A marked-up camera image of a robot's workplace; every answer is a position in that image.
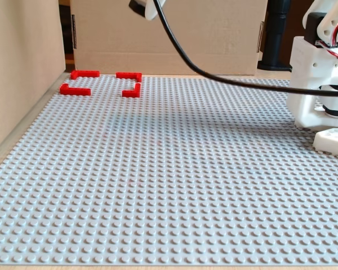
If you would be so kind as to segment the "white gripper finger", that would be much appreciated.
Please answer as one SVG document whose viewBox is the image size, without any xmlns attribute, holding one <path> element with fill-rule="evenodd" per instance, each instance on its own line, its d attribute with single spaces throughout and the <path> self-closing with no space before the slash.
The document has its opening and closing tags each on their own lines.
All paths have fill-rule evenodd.
<svg viewBox="0 0 338 270">
<path fill-rule="evenodd" d="M 161 7 L 163 7 L 166 0 L 147 0 L 145 5 L 145 18 L 149 21 L 153 20 L 157 15 L 157 9 L 155 7 L 155 3 L 158 3 Z"/>
</svg>

